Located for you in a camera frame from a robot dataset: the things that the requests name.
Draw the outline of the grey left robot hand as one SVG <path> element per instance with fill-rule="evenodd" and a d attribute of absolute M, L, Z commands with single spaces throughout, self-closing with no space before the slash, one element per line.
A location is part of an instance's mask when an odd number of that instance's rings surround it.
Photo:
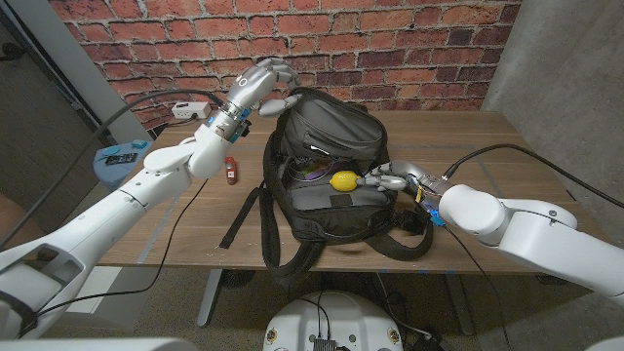
<path fill-rule="evenodd" d="M 241 119 L 246 109 L 258 109 L 261 116 L 279 115 L 293 107 L 301 95 L 260 102 L 273 91 L 278 82 L 286 83 L 291 92 L 301 84 L 298 74 L 285 59 L 266 58 L 236 78 L 221 109 L 232 119 Z"/>

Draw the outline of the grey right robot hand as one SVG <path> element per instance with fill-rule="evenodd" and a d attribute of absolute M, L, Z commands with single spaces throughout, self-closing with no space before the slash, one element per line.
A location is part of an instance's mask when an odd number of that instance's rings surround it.
<path fill-rule="evenodd" d="M 379 191 L 405 191 L 413 195 L 421 191 L 424 196 L 431 197 L 441 197 L 453 187 L 449 181 L 404 160 L 395 160 L 377 166 L 358 178 L 356 184 L 373 186 Z"/>

